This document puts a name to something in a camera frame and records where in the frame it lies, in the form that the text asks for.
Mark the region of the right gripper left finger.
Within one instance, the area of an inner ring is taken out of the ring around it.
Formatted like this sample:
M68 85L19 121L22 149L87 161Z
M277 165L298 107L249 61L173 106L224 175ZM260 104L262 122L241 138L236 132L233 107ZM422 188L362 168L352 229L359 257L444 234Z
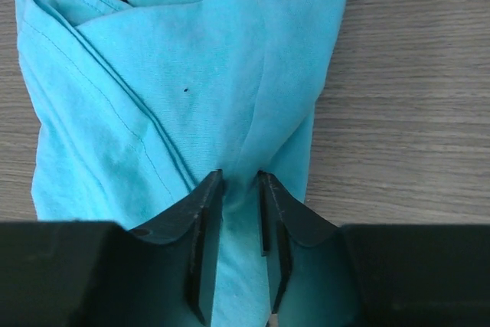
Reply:
M132 230L106 221L1 225L3 326L209 326L219 171Z

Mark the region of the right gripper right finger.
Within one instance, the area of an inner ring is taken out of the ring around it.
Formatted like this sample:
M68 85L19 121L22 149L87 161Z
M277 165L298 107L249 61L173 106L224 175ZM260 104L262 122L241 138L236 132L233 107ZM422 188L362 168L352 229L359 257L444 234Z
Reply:
M337 227L260 172L260 232L281 326L487 326L486 224Z

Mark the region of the cyan t shirt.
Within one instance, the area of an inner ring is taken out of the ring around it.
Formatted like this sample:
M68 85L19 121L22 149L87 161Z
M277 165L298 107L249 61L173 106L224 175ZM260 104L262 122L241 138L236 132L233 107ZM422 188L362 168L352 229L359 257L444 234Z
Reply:
M346 0L15 0L42 221L125 228L227 179L212 325L263 326L258 171L306 193Z

